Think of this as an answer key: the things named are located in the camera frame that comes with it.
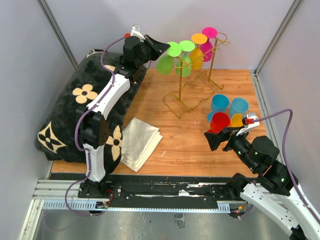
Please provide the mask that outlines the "red wine glass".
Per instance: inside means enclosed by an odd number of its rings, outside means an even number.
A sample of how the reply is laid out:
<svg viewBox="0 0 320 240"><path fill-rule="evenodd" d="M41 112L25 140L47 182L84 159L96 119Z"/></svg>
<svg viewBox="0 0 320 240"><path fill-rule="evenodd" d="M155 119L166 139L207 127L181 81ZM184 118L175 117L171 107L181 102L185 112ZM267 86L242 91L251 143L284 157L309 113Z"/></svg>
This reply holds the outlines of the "red wine glass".
<svg viewBox="0 0 320 240"><path fill-rule="evenodd" d="M223 128L231 124L230 117L224 112L216 112L213 114L210 121L209 133L219 133Z"/></svg>

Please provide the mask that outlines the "yellow wine glass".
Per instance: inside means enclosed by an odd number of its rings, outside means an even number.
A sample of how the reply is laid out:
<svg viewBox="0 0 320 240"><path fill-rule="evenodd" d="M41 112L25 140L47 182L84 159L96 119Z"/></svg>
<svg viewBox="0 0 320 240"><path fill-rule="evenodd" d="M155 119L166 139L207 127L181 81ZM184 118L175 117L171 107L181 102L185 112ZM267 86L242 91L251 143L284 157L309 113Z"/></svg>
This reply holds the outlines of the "yellow wine glass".
<svg viewBox="0 0 320 240"><path fill-rule="evenodd" d="M230 119L231 127L242 127L243 124L243 115L241 113L234 114Z"/></svg>

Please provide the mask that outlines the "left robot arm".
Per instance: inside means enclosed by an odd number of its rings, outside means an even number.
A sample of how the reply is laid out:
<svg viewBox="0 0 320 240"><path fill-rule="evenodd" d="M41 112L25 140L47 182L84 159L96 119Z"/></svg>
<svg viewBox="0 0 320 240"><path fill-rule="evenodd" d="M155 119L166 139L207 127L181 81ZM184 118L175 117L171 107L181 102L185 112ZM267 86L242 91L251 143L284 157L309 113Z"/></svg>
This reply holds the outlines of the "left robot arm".
<svg viewBox="0 0 320 240"><path fill-rule="evenodd" d="M168 43L154 40L147 34L128 34L122 40L123 53L115 68L108 69L110 80L91 103L76 111L74 140L77 149L85 153L87 167L78 193L81 198L102 198L112 192L106 176L113 172L113 165L119 164L123 137L121 126L111 123L109 115L120 98L134 86L141 67L156 61L170 48Z"/></svg>

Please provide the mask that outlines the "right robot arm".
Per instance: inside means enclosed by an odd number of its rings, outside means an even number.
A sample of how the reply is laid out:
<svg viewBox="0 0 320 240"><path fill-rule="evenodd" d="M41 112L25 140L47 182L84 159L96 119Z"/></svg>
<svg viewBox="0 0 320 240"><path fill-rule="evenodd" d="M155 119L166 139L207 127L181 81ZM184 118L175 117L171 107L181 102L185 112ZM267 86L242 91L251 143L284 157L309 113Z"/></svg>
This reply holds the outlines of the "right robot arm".
<svg viewBox="0 0 320 240"><path fill-rule="evenodd" d="M277 160L279 149L267 136L247 140L247 133L239 127L225 127L219 133L204 133L211 151L226 142L224 152L234 151L237 157L257 174L256 181L273 194L282 205L262 193L256 185L240 173L226 183L226 194L232 200L242 199L272 219L291 240L318 240L320 215L307 201L297 178L286 165Z"/></svg>

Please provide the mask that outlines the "light blue wine glass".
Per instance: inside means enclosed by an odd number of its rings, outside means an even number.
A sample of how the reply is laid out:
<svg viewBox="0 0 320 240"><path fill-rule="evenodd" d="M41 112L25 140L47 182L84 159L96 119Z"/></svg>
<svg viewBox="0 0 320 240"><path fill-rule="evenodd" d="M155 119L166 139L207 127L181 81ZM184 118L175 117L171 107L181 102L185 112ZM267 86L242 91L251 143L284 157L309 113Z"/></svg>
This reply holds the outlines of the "light blue wine glass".
<svg viewBox="0 0 320 240"><path fill-rule="evenodd" d="M241 97L236 97L232 100L229 114L232 117L235 114L245 114L249 109L249 103L247 100Z"/></svg>

